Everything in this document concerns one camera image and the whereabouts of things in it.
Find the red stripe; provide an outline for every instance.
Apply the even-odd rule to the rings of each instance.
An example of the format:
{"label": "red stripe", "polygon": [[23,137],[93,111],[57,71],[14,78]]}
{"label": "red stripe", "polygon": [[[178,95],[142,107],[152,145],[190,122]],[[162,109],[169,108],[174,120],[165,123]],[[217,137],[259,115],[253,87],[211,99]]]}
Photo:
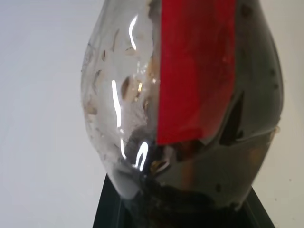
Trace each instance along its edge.
{"label": "red stripe", "polygon": [[163,0],[157,143],[214,135],[234,84],[235,0]]}

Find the transparent glass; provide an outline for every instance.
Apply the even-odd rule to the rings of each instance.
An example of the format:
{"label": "transparent glass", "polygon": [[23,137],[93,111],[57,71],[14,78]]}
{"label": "transparent glass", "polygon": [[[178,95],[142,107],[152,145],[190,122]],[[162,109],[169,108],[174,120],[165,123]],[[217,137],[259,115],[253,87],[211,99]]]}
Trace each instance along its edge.
{"label": "transparent glass", "polygon": [[[176,21],[163,16],[174,14],[172,2],[105,1],[82,67],[86,129],[138,226],[223,227],[249,193],[276,132],[283,105],[279,60],[259,1],[184,1],[186,7],[180,9],[186,13],[176,14]],[[233,8],[229,20],[222,17],[226,6]],[[192,26],[181,20],[199,18],[199,10],[217,27],[200,31],[196,27],[209,24],[191,20]],[[216,36],[209,39],[206,34],[212,31]],[[183,37],[189,37],[185,46],[173,54],[170,43]],[[204,47],[201,54],[197,47]],[[194,59],[194,71],[183,67],[185,55]],[[173,59],[178,61],[171,69]],[[170,77],[168,83],[176,68],[182,77]],[[192,88],[191,72],[200,71],[205,73],[195,75],[198,83]],[[175,87],[180,95],[166,94]],[[195,112],[180,108],[196,98],[190,96],[192,90],[198,91],[200,104]],[[230,96],[227,103],[219,99],[223,94]],[[186,114],[185,120],[160,132],[160,125],[175,119],[175,107],[177,116]],[[162,119],[167,113],[171,116]],[[202,131],[200,137],[169,140],[205,126],[212,129],[208,135]]]}

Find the white wall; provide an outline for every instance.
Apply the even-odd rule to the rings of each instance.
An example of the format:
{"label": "white wall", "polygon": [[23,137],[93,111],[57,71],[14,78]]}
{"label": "white wall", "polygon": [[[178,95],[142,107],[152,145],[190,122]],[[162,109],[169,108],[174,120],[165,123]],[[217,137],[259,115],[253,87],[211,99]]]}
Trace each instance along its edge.
{"label": "white wall", "polygon": [[0,0],[0,228],[90,228],[105,171],[80,70],[103,0]]}
{"label": "white wall", "polygon": [[[254,187],[277,227],[304,207],[304,1],[262,0],[285,108]],[[0,0],[0,227],[89,228],[104,181],[80,109],[80,68],[103,0]]]}

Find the red panel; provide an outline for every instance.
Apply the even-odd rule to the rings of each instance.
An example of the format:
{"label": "red panel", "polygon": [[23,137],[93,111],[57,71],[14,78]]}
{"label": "red panel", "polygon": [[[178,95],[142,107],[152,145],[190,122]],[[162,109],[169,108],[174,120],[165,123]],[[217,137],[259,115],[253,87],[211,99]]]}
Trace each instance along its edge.
{"label": "red panel", "polygon": [[216,134],[234,84],[235,0],[162,0],[157,143]]}

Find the white background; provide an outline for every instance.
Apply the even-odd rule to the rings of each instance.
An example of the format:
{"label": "white background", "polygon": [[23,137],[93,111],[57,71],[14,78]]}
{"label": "white background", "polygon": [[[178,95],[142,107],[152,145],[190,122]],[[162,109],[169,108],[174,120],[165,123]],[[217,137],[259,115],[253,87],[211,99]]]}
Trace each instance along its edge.
{"label": "white background", "polygon": [[[80,69],[103,0],[0,0],[0,227],[92,227],[105,171]],[[274,224],[304,224],[304,1],[262,0],[285,106],[254,187]]]}

